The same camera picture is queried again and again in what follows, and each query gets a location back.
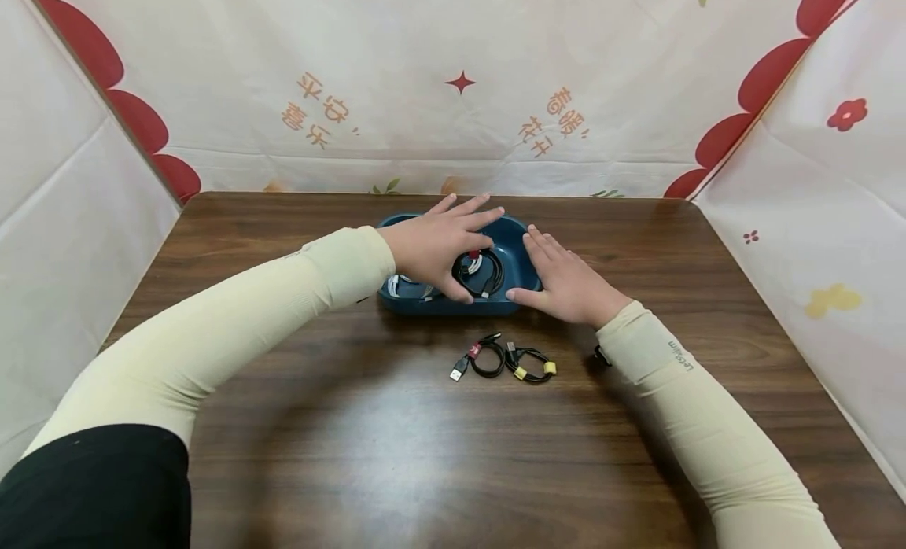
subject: fabric backdrop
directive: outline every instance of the fabric backdrop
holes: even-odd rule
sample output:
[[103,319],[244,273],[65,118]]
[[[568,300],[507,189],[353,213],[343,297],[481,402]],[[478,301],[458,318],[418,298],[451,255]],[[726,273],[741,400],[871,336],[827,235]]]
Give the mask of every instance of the fabric backdrop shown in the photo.
[[906,500],[904,5],[842,14],[696,202]]
[[0,477],[88,365],[179,207],[30,0],[0,0]]
[[844,0],[40,1],[186,199],[686,197]]

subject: printed chinese characters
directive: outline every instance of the printed chinese characters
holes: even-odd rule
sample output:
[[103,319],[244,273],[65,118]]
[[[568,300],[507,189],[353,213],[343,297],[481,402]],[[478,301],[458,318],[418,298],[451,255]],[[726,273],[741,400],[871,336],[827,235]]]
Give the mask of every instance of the printed chinese characters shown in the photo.
[[[575,109],[567,109],[567,105],[573,100],[573,94],[570,90],[562,87],[554,92],[547,101],[547,114],[559,116],[557,124],[560,127],[562,137],[568,138],[576,133],[585,122],[585,116]],[[528,122],[522,125],[519,136],[522,137],[524,144],[529,144],[531,140],[531,150],[535,157],[547,154],[548,150],[554,148],[554,142],[550,136],[541,136],[543,133],[543,124],[537,116],[530,116]],[[580,132],[580,137],[586,138],[589,128]]]
[[[312,101],[309,101],[309,103],[314,101],[319,102],[321,104],[321,109],[323,109],[324,118],[328,119],[330,122],[340,124],[342,121],[349,118],[350,109],[341,98],[327,94],[326,98],[321,102],[321,95],[326,94],[324,85],[321,83],[320,79],[313,76],[310,72],[305,72],[304,76],[297,80],[296,84],[302,89],[303,101],[306,100],[306,98],[311,98]],[[287,103],[286,110],[281,113],[281,116],[282,122],[284,122],[284,124],[292,131],[302,130],[305,125],[305,120],[308,118],[308,114],[302,107],[291,101]],[[358,136],[359,128],[353,127],[352,133]],[[320,146],[321,149],[326,149],[326,146],[329,144],[328,138],[330,136],[333,136],[333,132],[328,131],[326,127],[315,122],[308,127],[308,133],[305,135],[305,138],[311,140],[312,146]]]

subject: black sleeve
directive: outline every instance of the black sleeve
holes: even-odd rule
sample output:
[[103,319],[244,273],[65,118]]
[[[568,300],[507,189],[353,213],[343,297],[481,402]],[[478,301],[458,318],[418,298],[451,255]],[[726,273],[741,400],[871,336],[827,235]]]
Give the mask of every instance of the black sleeve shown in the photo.
[[0,481],[0,547],[189,547],[189,455],[166,429],[59,438]]

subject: brown wooden table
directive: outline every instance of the brown wooden table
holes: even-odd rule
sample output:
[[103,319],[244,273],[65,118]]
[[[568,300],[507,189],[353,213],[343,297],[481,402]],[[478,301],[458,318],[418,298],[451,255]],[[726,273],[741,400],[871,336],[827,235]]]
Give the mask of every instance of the brown wooden table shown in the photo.
[[[109,341],[323,234],[435,197],[205,193]],[[902,547],[906,509],[692,204],[496,197],[659,315],[780,447],[844,547]],[[554,380],[447,375],[501,330]],[[206,402],[191,448],[193,547],[704,547],[707,512],[590,330],[534,311],[404,318],[377,298],[305,326]]]

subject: hand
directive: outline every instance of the hand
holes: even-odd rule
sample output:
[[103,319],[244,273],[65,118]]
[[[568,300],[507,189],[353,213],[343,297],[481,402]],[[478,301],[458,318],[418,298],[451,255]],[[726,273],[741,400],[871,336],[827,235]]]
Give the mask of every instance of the hand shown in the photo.
[[632,299],[615,290],[590,265],[565,250],[549,234],[530,225],[523,234],[525,250],[541,278],[543,290],[532,292],[513,288],[506,298],[546,312],[561,321],[591,325],[601,329],[616,317]]
[[494,245],[490,237],[476,232],[504,214],[502,207],[476,213],[490,198],[485,193],[453,207],[455,195],[449,195],[422,216],[377,229],[391,247],[397,273],[430,283],[452,300],[471,304],[469,290],[453,279],[453,263],[461,253]]

